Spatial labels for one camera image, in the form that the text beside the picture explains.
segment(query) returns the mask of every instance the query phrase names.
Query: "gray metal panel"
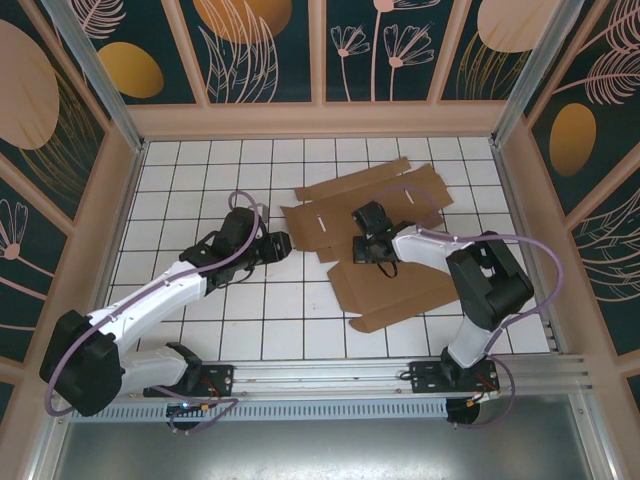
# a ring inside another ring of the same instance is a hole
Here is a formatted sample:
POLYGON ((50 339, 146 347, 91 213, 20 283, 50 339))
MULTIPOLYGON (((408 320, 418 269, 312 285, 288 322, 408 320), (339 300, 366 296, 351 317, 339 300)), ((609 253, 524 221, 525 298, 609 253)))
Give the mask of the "gray metal panel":
MULTIPOLYGON (((505 405, 501 400, 490 403, 495 409, 505 405)), ((158 424, 73 424, 55 478, 580 480, 591 476, 566 397, 519 397, 508 420, 479 431, 454 430, 441 419, 227 422, 193 437, 171 435, 158 424)))

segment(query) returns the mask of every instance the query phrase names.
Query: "flattened cardboard box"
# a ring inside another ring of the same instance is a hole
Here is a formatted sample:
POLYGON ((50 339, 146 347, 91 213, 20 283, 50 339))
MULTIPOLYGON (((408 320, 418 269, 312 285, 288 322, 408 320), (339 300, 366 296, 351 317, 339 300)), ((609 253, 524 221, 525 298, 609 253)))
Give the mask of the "flattened cardboard box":
POLYGON ((382 204, 394 224, 402 220, 428 227, 442 223, 438 210, 453 203, 444 182, 430 165, 405 173, 410 168, 409 161, 401 158, 297 188, 298 200, 309 203, 282 207, 298 250, 317 252, 323 263, 339 261, 329 271, 329 280, 340 307, 361 314, 350 322, 360 332, 374 332, 458 298, 451 277, 439 270, 400 263, 397 277, 390 279, 376 265, 353 263, 353 237, 361 232, 351 213, 371 200, 382 204), (398 186, 424 191, 431 200, 398 186))

